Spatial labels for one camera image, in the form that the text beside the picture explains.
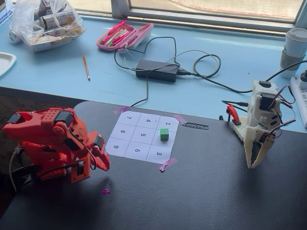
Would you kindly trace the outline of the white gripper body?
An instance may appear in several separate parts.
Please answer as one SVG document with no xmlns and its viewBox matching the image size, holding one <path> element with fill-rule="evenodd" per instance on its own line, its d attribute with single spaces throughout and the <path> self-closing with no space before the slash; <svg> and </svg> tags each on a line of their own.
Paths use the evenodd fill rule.
<svg viewBox="0 0 307 230">
<path fill-rule="evenodd" d="M 270 149 L 275 143 L 275 135 L 259 127 L 247 127 L 247 150 L 252 150 L 253 143 L 261 144 L 262 149 Z"/>
</svg>

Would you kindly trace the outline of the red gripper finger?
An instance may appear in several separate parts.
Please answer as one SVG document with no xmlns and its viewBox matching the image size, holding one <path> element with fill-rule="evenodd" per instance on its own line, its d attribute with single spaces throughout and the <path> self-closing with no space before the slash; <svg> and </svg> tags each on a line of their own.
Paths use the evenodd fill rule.
<svg viewBox="0 0 307 230">
<path fill-rule="evenodd" d="M 92 148 L 92 154 L 94 155 L 94 159 L 96 160 L 96 166 L 104 171 L 108 171 L 109 167 L 106 167 L 103 163 L 103 151 L 104 147 L 101 149 L 98 146 L 93 146 Z"/>
<path fill-rule="evenodd" d="M 110 166 L 110 158 L 109 158 L 105 145 L 104 145 L 104 151 L 103 151 L 103 163 L 105 164 L 106 167 Z"/>
</svg>

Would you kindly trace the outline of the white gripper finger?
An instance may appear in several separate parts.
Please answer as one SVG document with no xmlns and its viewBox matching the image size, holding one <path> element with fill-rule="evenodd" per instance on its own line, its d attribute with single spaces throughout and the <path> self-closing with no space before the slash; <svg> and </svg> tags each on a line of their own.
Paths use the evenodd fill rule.
<svg viewBox="0 0 307 230">
<path fill-rule="evenodd" d="M 265 155 L 267 154 L 270 146 L 266 143 L 254 143 L 252 147 L 252 155 L 251 155 L 251 167 L 256 168 L 263 160 Z"/>
<path fill-rule="evenodd" d="M 245 139 L 245 154 L 246 154 L 247 166 L 249 168 L 252 167 L 251 157 L 252 157 L 253 144 L 254 144 L 253 140 Z"/>
</svg>

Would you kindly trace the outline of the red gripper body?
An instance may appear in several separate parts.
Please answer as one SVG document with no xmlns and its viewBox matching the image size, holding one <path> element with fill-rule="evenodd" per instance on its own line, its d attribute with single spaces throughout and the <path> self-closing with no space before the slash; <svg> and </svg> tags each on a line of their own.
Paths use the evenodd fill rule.
<svg viewBox="0 0 307 230">
<path fill-rule="evenodd" d="M 92 131 L 85 136 L 81 134 L 76 136 L 92 153 L 93 146 L 98 146 L 100 149 L 105 145 L 104 138 L 97 131 Z"/>
</svg>

